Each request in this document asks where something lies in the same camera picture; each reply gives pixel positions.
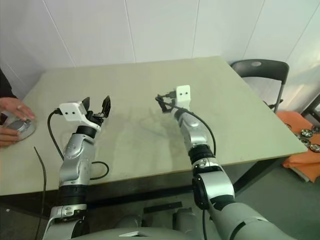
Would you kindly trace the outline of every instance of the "black cable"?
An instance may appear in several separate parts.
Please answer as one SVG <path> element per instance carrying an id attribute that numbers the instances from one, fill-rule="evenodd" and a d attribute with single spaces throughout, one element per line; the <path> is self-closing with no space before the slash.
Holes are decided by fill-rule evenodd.
<path id="1" fill-rule="evenodd" d="M 54 114 L 60 114 L 61 115 L 62 113 L 61 113 L 59 108 L 57 108 L 53 112 L 51 112 L 50 115 L 48 116 L 47 125 L 48 125 L 49 134 L 50 134 L 50 137 L 51 137 L 51 139 L 53 141 L 53 144 L 54 144 L 56 150 L 58 151 L 58 153 L 59 153 L 59 155 L 60 155 L 60 157 L 61 157 L 61 159 L 63 161 L 64 160 L 64 155 L 62 154 L 62 152 L 61 152 L 61 150 L 60 150 L 60 148 L 59 148 L 59 146 L 57 144 L 57 141 L 55 139 L 55 136 L 53 135 L 52 130 L 51 130 L 51 117 Z M 102 176 L 92 177 L 92 178 L 90 178 L 90 180 L 102 179 L 105 176 L 107 176 L 107 174 L 109 173 L 109 170 L 110 170 L 109 166 L 105 162 L 103 162 L 103 161 L 93 161 L 91 164 L 103 164 L 106 167 L 106 172 Z"/>
<path id="2" fill-rule="evenodd" d="M 42 192 L 42 202 L 41 202 L 41 211 L 40 211 L 40 216 L 39 216 L 39 222 L 38 222 L 38 227 L 36 228 L 36 233 L 34 236 L 34 240 L 38 239 L 38 234 L 39 234 L 39 229 L 40 229 L 40 223 L 41 223 L 41 219 L 43 217 L 44 214 L 44 208 L 45 208 L 45 198 L 46 198 L 46 187 L 47 187 L 47 173 L 46 173 L 46 167 L 44 165 L 44 162 L 42 161 L 36 147 L 33 147 L 35 150 L 35 153 L 41 163 L 42 166 L 42 171 L 43 171 L 43 192 Z"/>
<path id="3" fill-rule="evenodd" d="M 102 164 L 102 165 L 104 165 L 106 167 L 106 172 L 105 172 L 105 174 L 103 174 L 101 176 L 91 177 L 90 180 L 102 179 L 102 178 L 104 178 L 105 176 L 108 175 L 110 169 L 109 169 L 108 164 L 106 164 L 105 162 L 103 162 L 103 161 L 93 161 L 91 164 Z"/>
<path id="4" fill-rule="evenodd" d="M 157 96 L 155 97 L 155 100 L 159 103 L 163 103 L 169 107 L 172 107 L 172 108 L 175 108 L 175 109 L 179 109 L 181 110 L 182 112 L 185 112 L 187 114 L 190 114 L 191 116 L 195 117 L 196 119 L 198 119 L 200 122 L 203 123 L 203 125 L 205 125 L 205 127 L 208 129 L 208 131 L 210 132 L 210 135 L 212 137 L 212 141 L 213 141 L 213 156 L 216 157 L 216 151 L 217 151 L 217 146 L 216 146 L 216 139 L 215 139 L 215 136 L 213 134 L 213 132 L 211 131 L 211 128 L 208 126 L 208 124 L 201 119 L 201 117 L 197 116 L 196 114 L 194 114 L 193 112 L 183 108 L 183 107 L 179 107 L 179 106 L 175 106 L 174 104 L 171 104 L 171 103 L 168 103 L 168 102 L 165 102 L 161 99 L 160 96 Z"/>
<path id="5" fill-rule="evenodd" d="M 206 231 L 206 210 L 202 210 L 202 230 L 204 240 L 208 240 L 207 231 Z"/>
<path id="6" fill-rule="evenodd" d="M 56 139 L 55 139 L 55 137 L 54 137 L 54 135 L 52 133 L 52 130 L 51 130 L 51 123 L 50 122 L 51 122 L 51 117 L 54 114 L 60 114 L 60 110 L 59 109 L 55 109 L 52 113 L 50 113 L 50 115 L 48 116 L 47 125 L 48 125 L 49 134 L 50 134 L 50 137 L 51 137 L 51 139 L 53 141 L 53 144 L 54 144 L 56 150 L 58 151 L 58 153 L 59 153 L 59 155 L 60 155 L 60 157 L 61 157 L 61 159 L 63 161 L 64 160 L 64 155 L 60 151 L 60 148 L 59 148 L 59 146 L 58 146 L 58 144 L 56 142 Z"/>

